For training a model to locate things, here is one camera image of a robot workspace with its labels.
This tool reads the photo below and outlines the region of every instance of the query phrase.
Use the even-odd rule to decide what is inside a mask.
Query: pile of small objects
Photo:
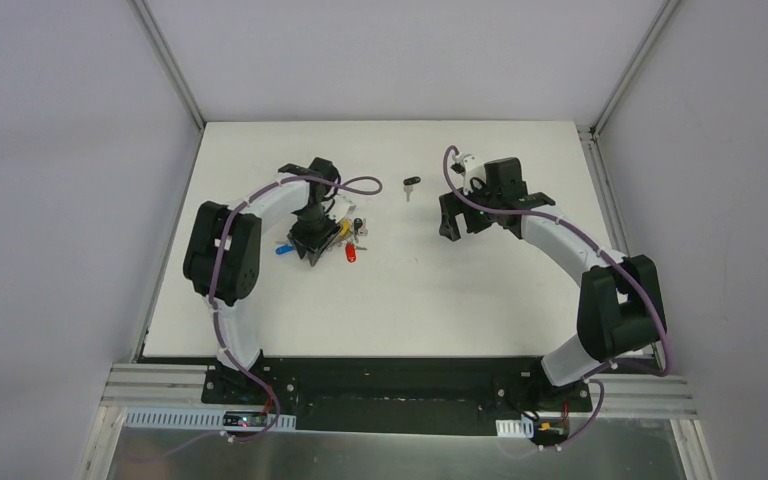
[[[354,263],[357,261],[357,251],[366,250],[366,247],[360,246],[360,237],[365,237],[368,233],[365,218],[344,218],[340,221],[340,233],[334,237],[325,251],[330,252],[335,247],[343,248],[345,245],[346,260],[349,263]],[[276,243],[280,245],[275,249],[277,255],[284,255],[295,250],[287,240],[279,240]]]

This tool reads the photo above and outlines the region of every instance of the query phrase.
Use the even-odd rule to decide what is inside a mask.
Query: small tool
[[[281,245],[280,247],[275,249],[275,253],[278,255],[284,255],[285,253],[290,253],[295,249],[296,247],[292,245]]]
[[[410,192],[413,191],[413,186],[419,183],[420,181],[422,181],[422,179],[419,177],[410,177],[402,181],[402,183],[405,185],[405,195],[406,195],[407,201],[410,202]]]

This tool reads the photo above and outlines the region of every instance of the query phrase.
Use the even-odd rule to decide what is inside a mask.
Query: metal sheet
[[[198,434],[125,429],[108,478],[685,478],[667,420],[599,420],[562,452],[509,438],[276,433],[242,445],[208,437],[150,464],[124,458],[160,455]]]

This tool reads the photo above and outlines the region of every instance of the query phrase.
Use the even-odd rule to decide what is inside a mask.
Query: red object
[[[355,260],[357,260],[357,254],[355,254],[355,246],[351,243],[346,244],[346,260],[348,260],[349,263],[355,263]]]

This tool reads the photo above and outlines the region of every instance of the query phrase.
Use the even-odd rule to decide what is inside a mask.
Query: cable
[[[493,215],[534,216],[534,217],[545,218],[555,223],[558,223],[560,225],[563,225],[572,233],[574,233],[577,237],[579,237],[582,241],[584,241],[584,243],[587,244],[587,246],[589,246],[590,248],[592,248],[593,251],[597,252],[600,258],[605,260],[605,262],[607,262],[608,265],[610,265],[614,270],[616,270],[623,277],[623,279],[627,281],[629,285],[631,285],[631,288],[634,289],[634,291],[640,296],[641,300],[643,300],[643,304],[646,306],[647,313],[649,313],[649,316],[652,317],[652,320],[655,323],[655,329],[658,331],[658,339],[661,341],[661,345],[663,346],[663,349],[664,349],[664,368],[663,370],[655,370],[655,369],[649,368],[646,365],[642,365],[638,362],[635,362],[631,359],[616,359],[616,361],[619,363],[631,365],[634,368],[643,370],[648,373],[652,373],[653,375],[658,375],[661,377],[665,377],[669,375],[670,372],[672,371],[672,362],[671,362],[672,346],[670,345],[669,339],[667,338],[667,333],[664,330],[664,326],[661,324],[661,316],[658,314],[658,310],[655,308],[655,305],[652,303],[652,299],[649,298],[649,294],[647,294],[646,291],[643,290],[643,287],[639,283],[637,283],[637,280],[635,280],[634,277],[631,276],[631,274],[625,271],[625,269],[622,268],[607,252],[602,250],[602,248],[599,247],[599,244],[596,243],[595,240],[590,238],[581,229],[579,229],[572,223],[564,220],[563,218],[559,218],[549,213],[538,212],[534,210],[501,210],[498,208],[489,208],[468,199],[466,195],[458,191],[458,188],[455,186],[451,176],[449,175],[448,163],[449,163],[449,156],[452,154],[452,152],[454,152],[455,155],[460,154],[458,147],[454,145],[451,145],[449,146],[449,148],[446,149],[446,153],[443,155],[443,177],[446,179],[446,183],[449,185],[449,188],[452,190],[452,193],[454,193],[455,196],[458,197],[460,201],[462,201],[463,203],[469,205],[470,207],[478,211],[490,213]],[[589,372],[587,375],[585,375],[585,377],[598,373],[599,371],[602,371],[605,368],[607,368],[609,365],[610,363],[604,364],[598,367],[597,369],[595,369],[594,371]]]
[[[360,182],[363,180],[369,180],[369,181],[375,182],[378,185],[378,188],[375,190],[358,190],[356,188],[352,188],[348,186],[352,183]],[[273,392],[272,389],[269,388],[269,385],[264,383],[263,380],[258,378],[253,373],[249,372],[248,369],[244,367],[239,362],[239,360],[237,360],[234,357],[231,351],[228,350],[228,345],[225,343],[225,338],[222,336],[222,330],[219,327],[219,305],[216,303],[216,286],[219,283],[219,270],[220,270],[220,267],[222,266],[222,256],[225,253],[225,242],[228,240],[228,235],[231,231],[231,224],[233,223],[234,218],[236,218],[236,216],[244,208],[246,208],[246,206],[248,206],[251,202],[254,202],[255,200],[257,200],[267,192],[271,191],[274,188],[277,188],[280,185],[283,185],[285,183],[300,182],[300,181],[321,183],[323,185],[334,187],[335,192],[337,189],[342,189],[347,192],[355,193],[358,195],[377,195],[378,193],[381,193],[381,190],[384,189],[384,184],[381,183],[381,180],[378,180],[377,178],[373,176],[368,176],[368,175],[352,178],[351,180],[343,184],[331,182],[331,181],[325,180],[324,178],[314,177],[311,175],[298,175],[294,177],[287,177],[287,178],[281,179],[280,182],[270,183],[269,185],[266,185],[265,187],[253,193],[249,197],[248,201],[243,201],[242,203],[237,205],[228,215],[228,218],[225,219],[225,225],[223,225],[222,227],[222,235],[220,235],[219,237],[219,246],[217,247],[217,251],[216,251],[216,260],[213,263],[213,274],[210,277],[210,288],[208,289],[208,292],[207,292],[207,301],[210,304],[211,308],[213,309],[213,331],[216,334],[216,340],[219,343],[220,350],[224,350],[225,356],[228,357],[228,360],[243,375],[245,375],[251,381],[255,382],[261,388],[263,388],[266,394],[269,395],[269,398],[272,400],[272,403],[275,405],[275,416],[272,417],[272,421],[270,421],[262,430],[255,433],[254,435],[235,439],[235,441],[237,441],[238,443],[257,440],[258,438],[261,438],[262,436],[264,436],[273,427],[275,427],[275,425],[278,423],[279,417],[281,416],[281,404],[278,401],[278,397],[275,395],[275,392]]]
[[[351,185],[352,183],[360,182],[368,180],[373,183],[375,183],[378,187],[375,190],[359,190],[353,187],[349,187],[348,185]],[[225,224],[222,226],[222,234],[219,237],[219,245],[217,247],[216,251],[216,259],[213,263],[213,273],[210,277],[210,288],[208,290],[207,294],[207,300],[210,304],[211,309],[213,310],[213,331],[216,334],[216,341],[219,343],[220,350],[223,350],[225,352],[225,355],[228,357],[228,360],[234,365],[234,367],[237,368],[243,375],[248,377],[251,381],[259,385],[263,390],[266,392],[266,394],[269,396],[269,399],[267,400],[267,404],[270,402],[275,405],[275,416],[272,417],[272,421],[270,421],[262,430],[256,432],[254,435],[247,436],[247,437],[235,437],[235,436],[229,436],[228,438],[232,439],[234,443],[243,443],[243,442],[250,442],[253,440],[257,440],[258,438],[263,437],[263,435],[266,434],[269,430],[275,427],[275,425],[278,423],[278,419],[281,416],[281,404],[278,401],[278,397],[275,395],[275,392],[272,391],[272,388],[269,387],[263,380],[258,378],[253,373],[249,372],[247,368],[245,368],[242,364],[240,364],[240,361],[237,360],[236,357],[231,353],[231,351],[228,349],[228,345],[225,343],[225,338],[222,336],[222,330],[219,327],[219,305],[216,303],[216,286],[219,281],[219,269],[222,265],[222,256],[225,253],[225,243],[228,240],[229,233],[231,231],[231,224],[234,221],[234,218],[239,214],[243,209],[245,209],[251,202],[257,200],[261,196],[263,196],[266,192],[269,192],[270,190],[279,187],[280,185],[283,185],[285,183],[290,182],[300,182],[300,181],[306,181],[306,182],[315,182],[315,183],[321,183],[323,185],[328,185],[332,187],[334,190],[334,194],[336,194],[337,190],[345,190],[349,193],[355,193],[358,195],[377,195],[381,193],[381,191],[384,189],[384,184],[381,183],[381,180],[379,180],[376,177],[370,176],[370,175],[364,175],[360,177],[355,177],[350,180],[348,180],[345,183],[339,183],[339,178],[337,182],[331,182],[328,180],[325,180],[324,178],[314,177],[311,175],[298,175],[294,177],[286,177],[282,178],[280,182],[273,182],[269,185],[266,185],[265,187],[261,188],[260,190],[254,192],[247,201],[243,201],[234,209],[231,211],[231,213],[228,215],[228,218],[225,220]],[[209,431],[204,432],[202,434],[199,434],[186,442],[167,450],[166,452],[157,455],[155,457],[151,458],[138,458],[138,457],[132,457],[131,455],[127,453],[122,453],[122,456],[133,463],[153,463],[159,460],[163,460],[164,458],[169,457],[170,455],[173,455],[177,452],[180,452],[181,450],[189,447],[190,445],[195,444],[196,442],[207,438],[211,435],[216,434],[215,431]]]
[[[569,402],[567,400],[564,400],[564,411],[563,415],[561,415],[561,424],[569,428]]]
[[[334,183],[336,183],[337,185],[340,185],[341,183],[343,183],[343,177],[340,176],[339,171],[337,171],[337,180],[334,181]],[[327,202],[328,200],[333,200],[334,197],[337,196],[337,190],[338,190],[338,187],[331,187],[331,189],[328,192],[330,193],[330,195],[326,195],[325,197],[323,197],[322,201]]]
[[[193,444],[195,444],[197,442],[200,442],[201,440],[204,440],[207,437],[210,437],[212,435],[219,436],[219,434],[220,433],[215,431],[215,430],[211,430],[209,432],[202,432],[202,433],[196,435],[195,437],[187,440],[186,442],[184,442],[184,443],[182,443],[180,445],[177,445],[175,447],[170,448],[169,450],[161,453],[160,455],[155,455],[154,457],[148,457],[148,458],[141,458],[141,457],[135,457],[135,456],[133,456],[133,455],[131,455],[128,452],[125,451],[126,447],[124,446],[124,443],[125,443],[124,440],[127,437],[126,437],[125,433],[123,432],[122,439],[120,440],[120,443],[119,443],[119,445],[120,445],[119,448],[121,448],[122,450],[119,452],[119,455],[121,455],[125,460],[127,460],[127,461],[129,461],[131,463],[142,463],[142,464],[154,463],[154,462],[158,462],[160,460],[163,460],[164,458],[170,457],[170,456],[180,452],[181,450],[189,447],[190,445],[193,445]]]

